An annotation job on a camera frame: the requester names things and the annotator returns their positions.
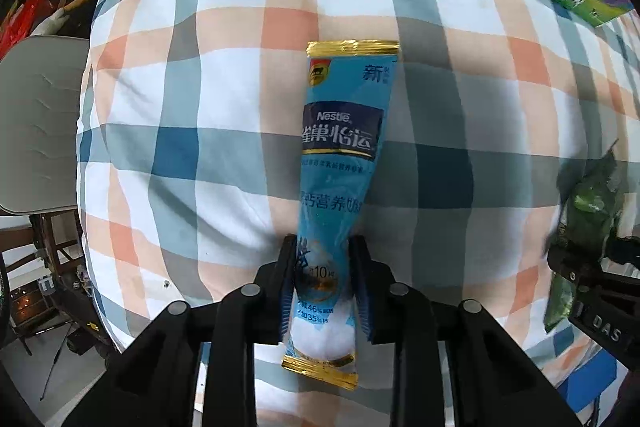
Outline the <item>plaid checkered quilt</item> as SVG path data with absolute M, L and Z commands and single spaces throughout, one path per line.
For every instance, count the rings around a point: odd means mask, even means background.
M 78 205 L 102 320 L 126 348 L 171 301 L 217 301 L 297 228 L 311 40 L 399 42 L 360 215 L 374 257 L 431 299 L 478 300 L 553 384 L 596 345 L 544 328 L 544 244 L 614 150 L 639 230 L 639 17 L 550 0 L 99 0 Z

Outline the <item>red plastic bag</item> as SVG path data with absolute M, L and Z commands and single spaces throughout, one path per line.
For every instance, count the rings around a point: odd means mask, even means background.
M 58 2 L 55 0 L 25 0 L 1 31 L 1 57 L 5 57 L 18 42 L 28 37 L 38 20 L 52 15 L 57 9 Z

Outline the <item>grey chair seat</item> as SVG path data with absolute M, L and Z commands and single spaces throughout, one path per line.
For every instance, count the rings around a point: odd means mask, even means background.
M 1 60 L 1 210 L 76 207 L 76 132 L 86 39 L 35 36 Z

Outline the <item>green snack bag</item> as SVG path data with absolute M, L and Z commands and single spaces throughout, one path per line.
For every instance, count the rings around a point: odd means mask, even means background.
M 600 262 L 604 244 L 622 212 L 623 173 L 614 146 L 596 161 L 570 190 L 551 245 L 574 249 L 582 260 Z M 552 269 L 549 299 L 544 312 L 544 330 L 550 333 L 567 319 L 576 295 L 576 283 Z

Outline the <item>blue Nestle milk powder sachet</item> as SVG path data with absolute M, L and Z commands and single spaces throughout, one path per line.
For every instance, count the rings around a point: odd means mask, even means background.
M 348 239 L 382 150 L 399 44 L 311 41 L 306 52 L 295 307 L 282 365 L 354 390 L 356 319 Z

